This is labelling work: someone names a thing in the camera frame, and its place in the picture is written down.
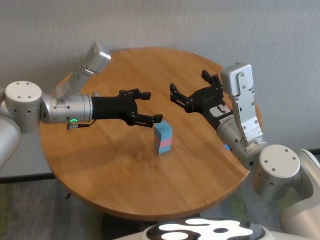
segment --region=round wooden table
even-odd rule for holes
[[[111,56],[104,72],[92,77],[82,92],[151,92],[150,100],[136,101],[138,112],[163,114],[173,128],[171,151],[158,155],[154,129],[128,126],[119,119],[97,120],[72,131],[66,124],[41,124],[43,152],[56,178],[104,213],[142,221],[190,216],[236,190],[249,172],[202,115],[186,113],[170,101],[170,83],[189,96],[209,86],[201,78],[203,69],[216,74],[222,67],[162,47],[118,50]],[[231,106],[226,94],[224,100]]]

